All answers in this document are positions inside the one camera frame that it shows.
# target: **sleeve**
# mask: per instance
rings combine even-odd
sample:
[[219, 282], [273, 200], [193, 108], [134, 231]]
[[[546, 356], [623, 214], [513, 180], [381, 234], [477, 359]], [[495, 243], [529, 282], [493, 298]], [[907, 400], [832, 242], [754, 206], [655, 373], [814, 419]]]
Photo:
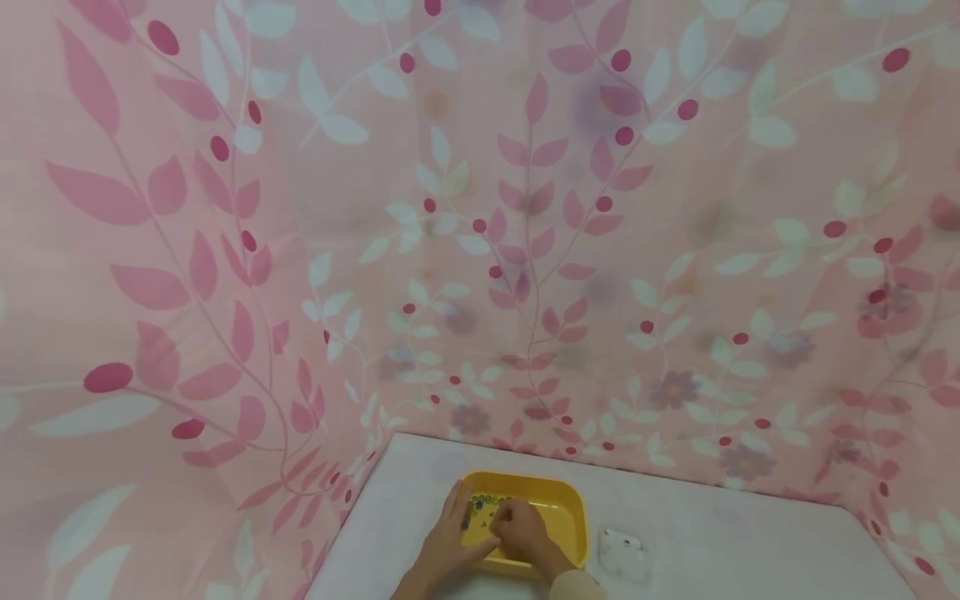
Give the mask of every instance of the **sleeve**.
[[553, 582], [550, 600], [607, 600], [607, 592], [585, 571], [567, 571]]

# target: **table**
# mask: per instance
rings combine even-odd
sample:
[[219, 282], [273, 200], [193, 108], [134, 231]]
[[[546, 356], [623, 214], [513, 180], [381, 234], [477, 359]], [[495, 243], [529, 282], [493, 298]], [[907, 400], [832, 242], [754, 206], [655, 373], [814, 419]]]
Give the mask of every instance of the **table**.
[[[587, 571], [611, 600], [907, 600], [916, 596], [843, 509], [397, 434], [331, 546], [307, 600], [387, 600], [453, 482], [472, 470], [563, 479], [583, 496]], [[642, 584], [597, 561], [602, 527], [650, 552]], [[541, 584], [472, 573], [449, 600], [542, 600]]]

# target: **yellow tray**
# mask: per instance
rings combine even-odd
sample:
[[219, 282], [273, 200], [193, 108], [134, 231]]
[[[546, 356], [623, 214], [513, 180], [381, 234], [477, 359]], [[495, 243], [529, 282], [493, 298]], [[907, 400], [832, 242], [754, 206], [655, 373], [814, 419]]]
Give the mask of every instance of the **yellow tray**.
[[[500, 502], [507, 498], [526, 498], [537, 507], [546, 524], [550, 539], [557, 543], [577, 568], [583, 568], [589, 555], [587, 512], [584, 499], [564, 481], [528, 475], [478, 470], [464, 476], [472, 486], [469, 525], [463, 534], [464, 544], [473, 544], [492, 536], [490, 524]], [[477, 568], [536, 579], [537, 570], [521, 557], [508, 556], [497, 548]]]

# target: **curtain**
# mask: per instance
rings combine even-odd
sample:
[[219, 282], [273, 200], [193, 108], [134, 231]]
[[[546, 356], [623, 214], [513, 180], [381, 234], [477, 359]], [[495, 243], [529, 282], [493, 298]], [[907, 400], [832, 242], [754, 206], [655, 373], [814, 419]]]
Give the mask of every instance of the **curtain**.
[[960, 597], [955, 2], [0, 33], [0, 595], [302, 598], [404, 431], [839, 505]]

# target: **person's left hand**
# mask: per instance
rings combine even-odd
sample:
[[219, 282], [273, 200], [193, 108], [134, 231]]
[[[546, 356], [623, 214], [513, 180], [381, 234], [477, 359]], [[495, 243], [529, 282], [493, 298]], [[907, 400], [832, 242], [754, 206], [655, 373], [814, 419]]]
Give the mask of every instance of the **person's left hand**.
[[421, 598], [431, 594], [448, 575], [483, 559], [500, 545], [500, 539], [487, 538], [472, 546], [461, 541], [461, 525], [467, 518], [470, 486], [457, 481], [446, 497], [444, 508], [433, 526], [414, 566], [407, 572], [394, 598]]

